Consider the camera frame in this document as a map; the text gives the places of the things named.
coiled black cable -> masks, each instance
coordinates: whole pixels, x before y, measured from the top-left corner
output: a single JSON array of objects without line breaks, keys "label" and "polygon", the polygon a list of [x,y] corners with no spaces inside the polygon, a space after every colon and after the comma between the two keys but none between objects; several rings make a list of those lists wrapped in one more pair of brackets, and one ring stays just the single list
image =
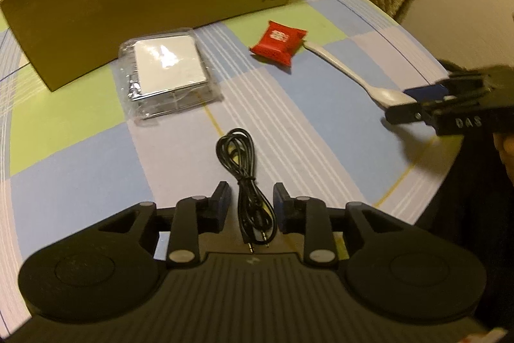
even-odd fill
[{"label": "coiled black cable", "polygon": [[[268,245],[277,235],[277,219],[273,207],[255,184],[255,150],[250,134],[234,128],[216,143],[219,162],[237,180],[237,218],[244,243]],[[258,239],[255,231],[261,234]]]}]

person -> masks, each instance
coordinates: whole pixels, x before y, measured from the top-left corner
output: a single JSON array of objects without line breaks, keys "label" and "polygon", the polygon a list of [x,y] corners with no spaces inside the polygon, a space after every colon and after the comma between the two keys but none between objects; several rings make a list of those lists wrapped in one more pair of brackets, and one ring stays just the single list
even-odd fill
[{"label": "person", "polygon": [[488,328],[513,330],[514,135],[465,136],[416,224],[480,259],[487,283],[475,317]]}]

table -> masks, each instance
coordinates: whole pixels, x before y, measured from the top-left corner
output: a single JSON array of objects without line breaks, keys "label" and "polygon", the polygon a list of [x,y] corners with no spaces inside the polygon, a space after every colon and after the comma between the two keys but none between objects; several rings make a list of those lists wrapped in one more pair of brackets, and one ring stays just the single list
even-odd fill
[{"label": "table", "polygon": [[[308,40],[375,86],[403,90],[446,75],[427,50],[367,0],[290,0],[197,29],[224,100],[137,125],[120,104],[114,64],[50,93],[12,33],[4,31],[1,336],[28,317],[16,276],[39,248],[137,202],[174,206],[187,196],[210,196],[220,180],[228,180],[236,195],[235,180],[214,153],[217,139],[234,127],[254,137],[259,187],[268,197],[281,181],[291,196],[317,197],[331,207],[363,201],[416,221],[453,163],[460,139],[437,138],[424,124],[388,126],[361,87],[303,48],[291,73],[256,60],[248,47],[268,20],[306,29]],[[246,251],[229,216],[228,235],[212,234],[204,247]],[[276,242],[271,251],[296,246],[284,237]]]}]

red candy wrapper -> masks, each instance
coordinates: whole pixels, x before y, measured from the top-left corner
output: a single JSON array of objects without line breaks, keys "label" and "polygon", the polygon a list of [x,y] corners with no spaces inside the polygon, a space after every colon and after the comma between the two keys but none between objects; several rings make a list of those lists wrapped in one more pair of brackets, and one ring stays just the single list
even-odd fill
[{"label": "red candy wrapper", "polygon": [[281,65],[291,67],[291,57],[300,46],[307,31],[291,28],[269,21],[269,26],[261,40],[250,51]]}]

clear plastic package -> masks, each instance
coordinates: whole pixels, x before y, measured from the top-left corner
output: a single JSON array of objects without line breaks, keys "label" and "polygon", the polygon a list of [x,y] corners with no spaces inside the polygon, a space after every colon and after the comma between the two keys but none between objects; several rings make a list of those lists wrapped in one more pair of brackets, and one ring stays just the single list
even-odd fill
[{"label": "clear plastic package", "polygon": [[145,120],[221,98],[192,29],[130,39],[118,58],[121,96],[131,118]]}]

